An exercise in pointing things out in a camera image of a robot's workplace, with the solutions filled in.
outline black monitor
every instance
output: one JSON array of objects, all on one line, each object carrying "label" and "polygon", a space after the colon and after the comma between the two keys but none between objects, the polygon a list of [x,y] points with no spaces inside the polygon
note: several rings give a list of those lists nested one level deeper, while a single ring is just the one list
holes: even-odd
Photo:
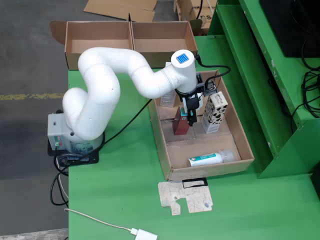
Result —
[{"label": "black monitor", "polygon": [[260,0],[286,57],[320,57],[320,0]]}]

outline black cable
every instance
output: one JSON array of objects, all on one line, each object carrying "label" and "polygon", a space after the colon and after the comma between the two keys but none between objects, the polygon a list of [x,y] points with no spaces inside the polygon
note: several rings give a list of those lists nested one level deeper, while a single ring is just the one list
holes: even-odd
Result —
[{"label": "black cable", "polygon": [[218,75],[215,75],[215,76],[211,76],[209,77],[206,81],[205,81],[205,87],[208,86],[208,82],[212,79],[216,79],[216,78],[219,78],[219,77],[222,77],[224,75],[227,75],[228,73],[230,73],[231,71],[231,67],[229,66],[226,66],[226,65],[204,65],[202,64],[202,61],[201,61],[201,58],[199,55],[196,55],[195,57],[195,60],[198,62],[198,64],[201,66],[201,67],[204,67],[204,68],[225,68],[227,69],[227,71],[221,73],[221,74],[218,74]]},{"label": "black cable", "polygon": [[196,16],[196,19],[198,19],[200,17],[200,13],[201,13],[201,10],[202,10],[202,4],[203,3],[204,3],[204,0],[201,0],[198,16]]},{"label": "black cable", "polygon": [[[78,160],[80,161],[81,159],[84,159],[85,157],[89,156],[90,154],[92,154],[93,152],[99,151],[104,145],[106,145],[107,143],[109,143],[111,140],[113,140],[115,137],[117,137],[119,134],[121,134],[137,117],[138,115],[146,108],[146,106],[148,106],[148,104],[152,101],[152,99],[149,99],[148,102],[140,109],[140,111],[118,132],[116,133],[114,136],[112,136],[111,138],[109,138],[107,141],[103,142],[99,147],[97,147],[96,149],[90,151],[89,153],[87,153],[86,155],[83,155],[81,158],[79,158]],[[62,170],[60,170],[59,168],[57,175],[54,177],[52,184],[51,184],[51,188],[50,188],[50,201],[53,205],[55,206],[63,206],[66,205],[68,206],[68,202],[69,201],[65,201],[63,193],[62,193],[62,189],[60,187],[60,181],[59,181],[59,175],[63,174],[64,171],[69,168],[72,164],[69,164],[68,166],[64,167]],[[63,203],[56,203],[53,200],[53,190],[54,190],[54,186],[56,181],[58,181],[58,186],[59,186],[59,191],[61,194],[61,198],[63,200]]]},{"label": "black cable", "polygon": [[302,26],[297,20],[296,18],[294,17],[293,15],[293,12],[292,12],[292,9],[293,9],[293,3],[294,1],[291,2],[291,6],[290,6],[290,14],[291,14],[291,17],[292,19],[295,21],[295,23],[302,29],[304,30],[307,34],[308,34],[308,37],[304,40],[302,46],[301,46],[301,60],[303,62],[303,64],[305,65],[306,68],[309,69],[309,71],[307,71],[305,74],[304,74],[304,77],[303,77],[303,81],[302,81],[302,84],[301,84],[301,91],[302,91],[302,103],[299,104],[293,111],[292,115],[291,115],[291,120],[290,120],[290,126],[291,126],[291,132],[294,133],[294,130],[293,130],[293,121],[294,121],[294,115],[295,113],[297,112],[297,110],[303,106],[306,110],[309,111],[309,113],[314,116],[315,118],[320,118],[320,108],[319,107],[314,107],[314,106],[311,106],[309,103],[317,100],[320,98],[320,96],[317,96],[311,100],[308,100],[307,98],[307,93],[309,91],[313,91],[313,90],[316,90],[316,89],[319,89],[320,88],[320,81],[318,81],[318,79],[316,79],[315,82],[311,83],[310,85],[307,85],[307,83],[314,79],[314,78],[320,78],[320,66],[318,67],[312,67],[310,66],[307,61],[305,60],[305,56],[304,56],[304,47],[306,45],[306,43],[310,40],[311,37],[315,37],[315,36],[312,36],[311,32],[306,29],[304,26]]},{"label": "black cable", "polygon": [[90,151],[89,153],[87,153],[86,155],[83,155],[81,158],[79,158],[78,160],[80,161],[81,159],[86,158],[87,156],[89,156],[90,154],[94,153],[94,152],[98,152],[100,149],[102,149],[104,147],[104,145],[106,145],[108,142],[110,142],[111,140],[113,140],[115,137],[117,137],[119,134],[121,134],[137,117],[138,115],[146,108],[146,106],[148,106],[148,104],[152,101],[152,99],[149,99],[149,101],[140,109],[140,111],[138,111],[138,113],[114,136],[112,136],[111,138],[109,138],[107,141],[105,141],[104,143],[102,143],[99,147],[97,147],[96,149]]},{"label": "black cable", "polygon": [[[56,158],[58,157],[58,153],[57,153],[57,151],[55,151],[55,154],[54,154],[54,157],[53,157],[53,165],[54,165],[54,167],[55,167],[55,169],[58,171],[58,172],[60,172],[61,170],[58,168],[58,166],[57,166],[57,161],[56,161]],[[62,172],[61,173],[62,175],[65,175],[65,176],[69,176],[67,173],[65,173],[65,172]]]},{"label": "black cable", "polygon": [[69,201],[66,201],[66,200],[65,200],[65,198],[64,198],[64,194],[62,193],[62,189],[61,189],[61,181],[60,181],[60,179],[59,179],[59,178],[57,179],[57,181],[58,181],[58,187],[59,187],[60,196],[61,196],[61,198],[62,198],[62,200],[63,200],[64,204],[66,205],[66,207],[67,207],[67,208],[69,208],[69,206],[68,206],[68,202],[69,202]]},{"label": "black cable", "polygon": [[305,57],[304,57],[304,47],[305,47],[305,44],[309,41],[309,39],[310,39],[310,36],[308,36],[307,39],[304,40],[304,42],[303,42],[303,44],[302,44],[302,47],[301,47],[301,59],[302,59],[303,64],[304,64],[308,69],[317,71],[317,70],[320,69],[320,66],[318,66],[318,67],[312,67],[312,66],[310,66],[310,65],[306,62]]},{"label": "black cable", "polygon": [[63,168],[61,171],[58,172],[58,174],[55,176],[55,178],[53,179],[53,182],[51,184],[51,188],[50,188],[50,201],[53,205],[55,206],[63,206],[63,205],[67,205],[68,206],[68,202],[69,201],[65,201],[63,195],[61,196],[62,197],[62,200],[63,200],[63,203],[56,203],[54,202],[54,199],[53,199],[53,190],[54,190],[54,186],[55,186],[55,183],[59,177],[59,175],[68,168],[69,166],[66,166],[65,168]]}]

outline dark red box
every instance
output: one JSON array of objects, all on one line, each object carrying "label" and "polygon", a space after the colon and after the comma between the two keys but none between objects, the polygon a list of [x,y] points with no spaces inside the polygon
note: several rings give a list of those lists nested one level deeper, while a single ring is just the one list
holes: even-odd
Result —
[{"label": "dark red box", "polygon": [[189,130],[189,123],[188,123],[187,116],[188,115],[185,113],[184,109],[179,106],[172,124],[174,135],[187,134]]}]

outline white power adapter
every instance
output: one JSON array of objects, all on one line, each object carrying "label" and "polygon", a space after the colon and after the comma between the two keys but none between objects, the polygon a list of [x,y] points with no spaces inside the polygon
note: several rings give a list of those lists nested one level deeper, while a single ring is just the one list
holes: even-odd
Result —
[{"label": "white power adapter", "polygon": [[136,235],[135,240],[157,240],[158,235],[155,235],[151,232],[142,230],[142,229],[135,229],[132,228],[130,233],[132,235]]}]

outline concrete floor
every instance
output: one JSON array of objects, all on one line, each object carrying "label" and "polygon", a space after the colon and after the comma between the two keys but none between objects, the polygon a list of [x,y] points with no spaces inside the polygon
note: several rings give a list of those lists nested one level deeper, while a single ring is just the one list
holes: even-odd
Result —
[{"label": "concrete floor", "polygon": [[[0,236],[68,227],[63,207],[49,199],[56,171],[47,156],[47,116],[62,108],[62,99],[31,96],[68,87],[64,47],[51,36],[51,20],[115,20],[83,12],[87,1],[0,0]],[[154,21],[176,20],[173,0],[158,0]]]}]

